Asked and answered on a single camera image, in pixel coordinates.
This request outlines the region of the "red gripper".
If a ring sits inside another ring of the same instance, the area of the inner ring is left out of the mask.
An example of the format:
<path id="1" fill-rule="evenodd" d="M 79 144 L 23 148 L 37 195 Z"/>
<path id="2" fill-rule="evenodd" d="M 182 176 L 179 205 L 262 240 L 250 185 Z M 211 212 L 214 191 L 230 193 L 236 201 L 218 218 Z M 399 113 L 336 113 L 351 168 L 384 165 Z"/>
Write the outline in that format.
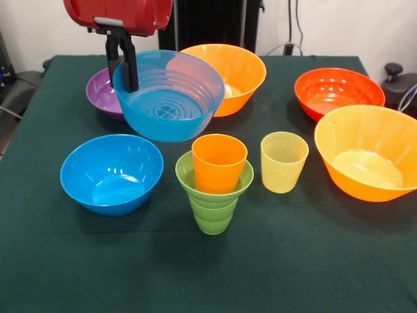
<path id="1" fill-rule="evenodd" d="M 151 36 L 156 30 L 165 29 L 171 17 L 173 1 L 129 1 L 129 0 L 67 0 L 64 6 L 68 15 L 79 25 L 99 29 L 105 25 L 123 27 L 121 31 L 106 33 L 106 57 L 109 77 L 119 65 L 119 48 L 124 55 L 122 72 L 124 87 L 128 93 L 139 89 L 136 50 L 131 35 Z"/>

